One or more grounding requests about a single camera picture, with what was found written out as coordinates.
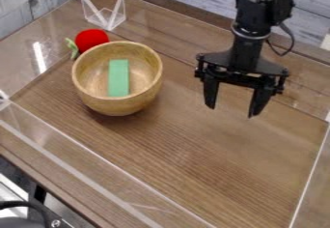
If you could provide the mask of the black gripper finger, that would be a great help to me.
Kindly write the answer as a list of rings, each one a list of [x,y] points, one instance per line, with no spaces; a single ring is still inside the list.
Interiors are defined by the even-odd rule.
[[[203,99],[209,108],[214,109],[219,91],[219,81],[213,75],[206,75],[203,78]]]
[[[254,90],[253,98],[249,106],[247,117],[258,116],[263,111],[271,97],[274,95],[274,89],[271,87],[265,87]]]

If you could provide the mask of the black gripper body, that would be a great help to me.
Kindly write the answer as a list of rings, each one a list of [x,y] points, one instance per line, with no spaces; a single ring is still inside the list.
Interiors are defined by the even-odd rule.
[[[233,47],[227,51],[201,53],[195,77],[203,84],[205,76],[213,75],[221,83],[247,87],[253,90],[271,87],[274,95],[283,92],[289,70],[263,59],[262,39],[235,36]]]

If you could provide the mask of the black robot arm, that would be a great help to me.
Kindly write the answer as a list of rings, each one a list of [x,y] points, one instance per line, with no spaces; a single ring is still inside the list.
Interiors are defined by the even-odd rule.
[[[249,117],[259,115],[273,96],[285,90],[289,69],[261,56],[270,34],[291,16],[294,0],[237,0],[238,14],[231,24],[235,39],[225,52],[197,55],[195,77],[203,83],[203,99],[215,107],[219,85],[227,83],[253,90]]]

